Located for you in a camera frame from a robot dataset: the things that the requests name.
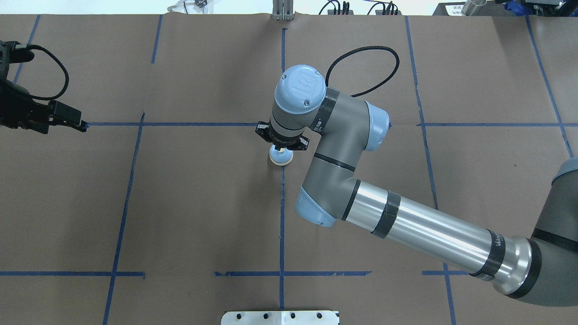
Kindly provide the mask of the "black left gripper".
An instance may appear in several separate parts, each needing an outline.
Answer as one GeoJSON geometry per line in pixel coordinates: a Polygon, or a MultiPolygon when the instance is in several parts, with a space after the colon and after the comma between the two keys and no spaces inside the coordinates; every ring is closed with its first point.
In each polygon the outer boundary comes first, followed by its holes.
{"type": "Polygon", "coordinates": [[[11,64],[30,62],[34,59],[33,50],[41,50],[55,62],[58,58],[42,46],[33,44],[21,44],[18,41],[1,41],[1,125],[4,127],[25,130],[33,130],[47,134],[50,126],[56,126],[52,113],[53,103],[41,104],[35,99],[52,101],[58,95],[52,97],[39,97],[31,95],[26,88],[14,84],[8,80],[9,66],[11,64]]]}

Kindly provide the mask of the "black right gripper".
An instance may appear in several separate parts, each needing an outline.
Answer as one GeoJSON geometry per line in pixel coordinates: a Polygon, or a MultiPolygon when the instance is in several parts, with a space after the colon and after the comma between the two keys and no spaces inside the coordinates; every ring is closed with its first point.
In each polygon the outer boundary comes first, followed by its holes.
{"type": "Polygon", "coordinates": [[[255,132],[265,142],[271,143],[273,148],[278,151],[281,149],[292,151],[305,151],[308,149],[309,139],[303,136],[302,132],[298,135],[287,136],[282,135],[280,130],[281,127],[275,128],[270,121],[268,123],[259,121],[255,132]]]}

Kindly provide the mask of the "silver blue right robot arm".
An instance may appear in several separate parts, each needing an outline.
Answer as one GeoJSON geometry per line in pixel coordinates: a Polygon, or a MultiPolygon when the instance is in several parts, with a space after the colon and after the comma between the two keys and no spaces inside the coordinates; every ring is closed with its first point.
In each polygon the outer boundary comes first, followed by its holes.
{"type": "Polygon", "coordinates": [[[386,111],[327,85],[315,68],[295,65],[281,75],[267,123],[256,128],[272,143],[270,158],[289,164],[306,150],[303,132],[320,134],[308,170],[297,172],[295,211],[331,227],[344,220],[491,283],[527,304],[577,305],[577,158],[563,161],[530,236],[506,236],[439,210],[428,124],[421,121],[423,169],[410,175],[413,144],[399,140],[378,175],[358,178],[364,152],[378,150],[390,127],[386,111]]]}

